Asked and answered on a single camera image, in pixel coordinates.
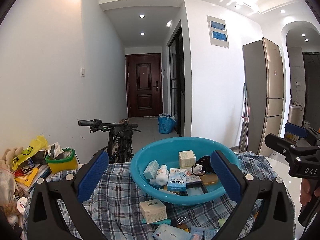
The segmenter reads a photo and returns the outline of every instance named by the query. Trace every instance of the white table surface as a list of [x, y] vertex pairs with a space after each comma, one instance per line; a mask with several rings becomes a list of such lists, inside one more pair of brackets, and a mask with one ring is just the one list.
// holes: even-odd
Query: white table surface
[[279, 177], [281, 177], [284, 181], [284, 185], [287, 187], [290, 196], [294, 202], [294, 206], [296, 208], [296, 231], [294, 237], [299, 239], [303, 233], [304, 227], [299, 224], [298, 217], [300, 215], [301, 203], [300, 203], [300, 185], [301, 180], [300, 178], [294, 178], [289, 176], [289, 166], [283, 164], [277, 160], [268, 158], [268, 161], [271, 167], [275, 170]]

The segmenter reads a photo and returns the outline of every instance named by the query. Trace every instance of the hallway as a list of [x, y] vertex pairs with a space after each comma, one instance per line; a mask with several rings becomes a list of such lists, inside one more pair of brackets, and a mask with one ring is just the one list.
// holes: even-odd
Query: hallway
[[173, 130], [169, 134], [159, 133], [158, 117], [133, 117], [130, 118], [130, 123], [137, 123], [139, 132], [134, 132], [132, 136], [132, 153], [136, 153], [142, 147], [162, 139], [178, 137], [178, 134]]

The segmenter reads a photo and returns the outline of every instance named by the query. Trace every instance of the yellow and green container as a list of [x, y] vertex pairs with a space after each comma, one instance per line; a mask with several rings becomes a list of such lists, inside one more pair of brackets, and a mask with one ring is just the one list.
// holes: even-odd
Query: yellow and green container
[[75, 157], [75, 150], [71, 148], [62, 149], [64, 152], [71, 151], [71, 154], [68, 158], [61, 160], [50, 160], [49, 155], [46, 156], [45, 161], [49, 165], [52, 173], [57, 173], [64, 170], [75, 170], [78, 168], [78, 163]]

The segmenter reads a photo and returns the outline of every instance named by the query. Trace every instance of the plastic basin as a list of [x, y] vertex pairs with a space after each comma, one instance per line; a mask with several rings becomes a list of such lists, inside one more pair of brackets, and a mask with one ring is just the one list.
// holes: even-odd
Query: plastic basin
[[133, 181], [148, 195], [178, 205], [196, 205], [224, 195], [226, 192], [220, 181], [215, 185], [207, 186], [208, 193], [196, 196], [171, 195], [148, 184], [143, 172], [149, 162], [157, 160], [159, 165], [167, 165], [167, 169], [170, 171], [170, 168], [179, 167], [179, 152], [188, 150], [195, 153], [197, 160], [205, 155], [211, 155], [214, 150], [221, 150], [231, 163], [240, 168], [236, 154], [221, 143], [198, 137], [175, 137], [151, 143], [134, 155], [130, 166]]

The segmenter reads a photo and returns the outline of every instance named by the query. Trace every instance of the door handle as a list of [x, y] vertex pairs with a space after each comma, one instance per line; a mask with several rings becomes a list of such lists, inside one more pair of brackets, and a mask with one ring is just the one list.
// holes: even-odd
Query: door handle
[[158, 87], [158, 82], [156, 81], [156, 85], [153, 86], [153, 87], [156, 87], [156, 91], [158, 92], [159, 91], [159, 87]]

